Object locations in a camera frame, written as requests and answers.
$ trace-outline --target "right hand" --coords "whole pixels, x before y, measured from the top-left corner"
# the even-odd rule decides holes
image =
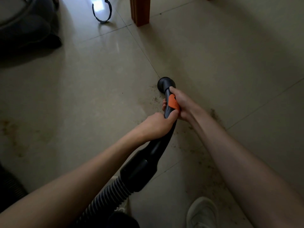
[[[199,107],[188,95],[183,91],[170,86],[170,92],[175,95],[177,103],[181,108],[180,119],[189,122],[191,116],[191,110],[195,107]],[[166,99],[163,100],[162,110],[165,111],[167,105]]]

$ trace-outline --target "beige floor tile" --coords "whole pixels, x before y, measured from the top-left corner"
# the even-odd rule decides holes
[[[221,227],[252,227],[203,148],[134,193],[132,215],[141,227],[185,227],[188,208],[200,196],[215,202]]]
[[[128,28],[158,75],[227,128],[303,77],[302,62],[227,0],[197,0]]]
[[[127,28],[41,55],[4,62],[0,74],[0,160],[30,191],[113,144],[162,99]],[[181,159],[171,154],[163,171]]]
[[[304,81],[229,129],[304,196]]]
[[[60,0],[60,34],[64,43],[79,43],[126,26],[115,9],[109,22],[100,24],[93,15],[92,2],[96,16],[106,20],[110,12],[104,0]]]
[[[194,0],[151,0],[150,16],[154,16]],[[133,24],[131,19],[130,0],[110,0],[113,7],[122,17],[126,25]]]

